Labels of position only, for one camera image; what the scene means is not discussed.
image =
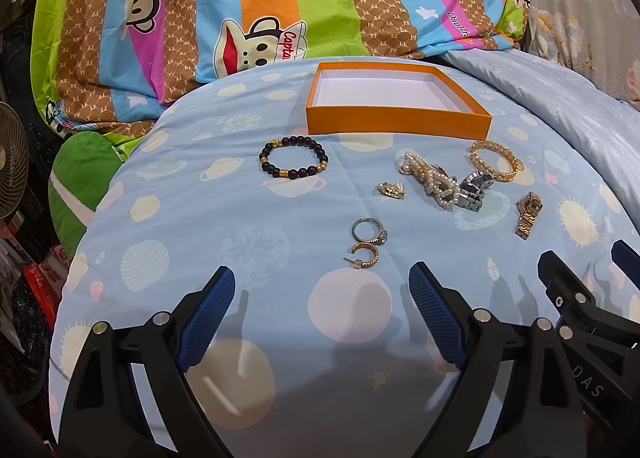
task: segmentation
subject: blue gripper pad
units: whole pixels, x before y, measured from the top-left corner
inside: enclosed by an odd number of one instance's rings
[[[640,256],[624,241],[618,240],[611,249],[611,259],[636,288],[640,289]]]
[[[468,361],[464,330],[437,291],[431,276],[418,263],[409,271],[409,292],[427,323],[442,358],[462,370]]]
[[[175,364],[182,373],[200,363],[235,294],[236,278],[225,268],[180,334]]]

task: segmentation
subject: floral fabric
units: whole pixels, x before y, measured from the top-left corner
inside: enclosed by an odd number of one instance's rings
[[[640,109],[640,16],[631,0],[532,0],[529,53]]]

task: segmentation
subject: electric fan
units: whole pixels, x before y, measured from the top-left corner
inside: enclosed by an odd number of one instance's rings
[[[11,215],[27,185],[29,154],[20,118],[0,102],[0,220]]]

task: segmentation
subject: green cushion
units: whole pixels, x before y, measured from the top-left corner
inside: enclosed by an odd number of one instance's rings
[[[60,148],[49,179],[49,207],[70,258],[121,165],[113,144],[94,131],[77,133]]]

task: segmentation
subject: pearl bracelet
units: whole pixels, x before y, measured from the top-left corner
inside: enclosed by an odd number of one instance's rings
[[[487,162],[482,160],[476,153],[478,149],[488,149],[489,151],[498,153],[511,165],[512,171],[510,173],[505,173],[489,166]],[[511,149],[507,149],[497,142],[492,142],[490,140],[478,140],[475,142],[471,146],[471,155],[469,158],[473,165],[475,165],[480,171],[489,173],[498,182],[511,182],[516,178],[518,171],[524,171],[524,164],[516,158]]]
[[[415,174],[427,194],[433,195],[441,207],[447,208],[458,203],[460,186],[437,165],[430,165],[423,157],[411,152],[404,154],[400,173]]]

